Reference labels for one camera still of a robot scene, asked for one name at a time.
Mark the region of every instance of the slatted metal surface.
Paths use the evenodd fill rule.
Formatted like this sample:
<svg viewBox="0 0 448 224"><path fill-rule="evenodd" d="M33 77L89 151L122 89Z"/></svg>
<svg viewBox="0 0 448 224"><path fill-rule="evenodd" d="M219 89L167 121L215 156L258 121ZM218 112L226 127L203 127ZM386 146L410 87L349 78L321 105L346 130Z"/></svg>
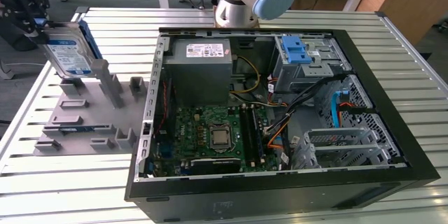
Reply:
<svg viewBox="0 0 448 224"><path fill-rule="evenodd" d="M83 19L119 80L149 78L158 27L211 27L210 11L91 8ZM445 86L386 20L371 13L287 12L261 27L345 29L437 168L441 179L362 210L239 218L242 223L448 223L448 100ZM2 223L149 223L122 200L130 155L33 157L33 144L61 94L49 65L0 141Z"/></svg>

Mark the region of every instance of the blue hard drive label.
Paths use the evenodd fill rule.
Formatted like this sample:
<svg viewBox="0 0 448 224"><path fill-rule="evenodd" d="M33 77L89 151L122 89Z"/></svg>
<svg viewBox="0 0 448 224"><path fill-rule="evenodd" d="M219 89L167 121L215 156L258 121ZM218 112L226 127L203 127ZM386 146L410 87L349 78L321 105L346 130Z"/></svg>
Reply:
<svg viewBox="0 0 448 224"><path fill-rule="evenodd" d="M58 40L50 40L47 41L49 45L69 45L73 46L75 45L75 41L67 40L67 39L58 39Z"/></svg>
<svg viewBox="0 0 448 224"><path fill-rule="evenodd" d="M74 40L49 40L46 46L65 72L75 75L91 72Z"/></svg>

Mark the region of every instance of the hard drive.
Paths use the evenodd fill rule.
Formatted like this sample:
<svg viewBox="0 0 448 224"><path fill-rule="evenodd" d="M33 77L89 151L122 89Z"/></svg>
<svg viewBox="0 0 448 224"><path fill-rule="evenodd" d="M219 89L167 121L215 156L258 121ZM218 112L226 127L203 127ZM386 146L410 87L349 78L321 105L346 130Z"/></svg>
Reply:
<svg viewBox="0 0 448 224"><path fill-rule="evenodd" d="M63 79L93 77L90 64L101 59L101 53L85 21L51 23L43 28L47 44L39 45L45 56Z"/></svg>

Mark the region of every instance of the power supply label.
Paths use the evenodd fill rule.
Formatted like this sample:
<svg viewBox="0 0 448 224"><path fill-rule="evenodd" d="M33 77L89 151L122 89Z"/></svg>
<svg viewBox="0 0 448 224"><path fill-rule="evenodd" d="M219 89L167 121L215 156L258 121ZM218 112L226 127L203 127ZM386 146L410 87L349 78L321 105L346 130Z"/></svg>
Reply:
<svg viewBox="0 0 448 224"><path fill-rule="evenodd" d="M74 40L49 40L47 48L58 62L59 67L71 74L89 74L90 66L78 53L78 45Z"/></svg>
<svg viewBox="0 0 448 224"><path fill-rule="evenodd" d="M222 44L187 44L186 58L223 57Z"/></svg>

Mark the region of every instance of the wire bundle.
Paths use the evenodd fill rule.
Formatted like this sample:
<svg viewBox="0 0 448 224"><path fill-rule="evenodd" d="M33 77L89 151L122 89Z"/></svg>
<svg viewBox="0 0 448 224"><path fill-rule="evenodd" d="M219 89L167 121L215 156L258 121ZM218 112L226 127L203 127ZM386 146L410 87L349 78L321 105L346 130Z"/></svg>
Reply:
<svg viewBox="0 0 448 224"><path fill-rule="evenodd" d="M318 91L318 89L322 85L325 85L330 81L342 80L342 79L345 79L345 77L346 77L346 74L335 74L331 77L321 78L317 82L314 82L307 88L305 88L297 94L295 98L293 99L293 101L289 103L289 105L286 107L285 115L266 129L266 131L269 132L275 127L278 127L278 130L275 131L275 133L273 134L273 137L270 138L270 140L267 142L267 147L277 148L277 146L271 145L271 142L273 142L274 138L278 136L278 134L281 133L281 131L283 130L286 124L289 123L290 116L295 112L295 107L315 95L315 93L317 93L317 91Z"/></svg>

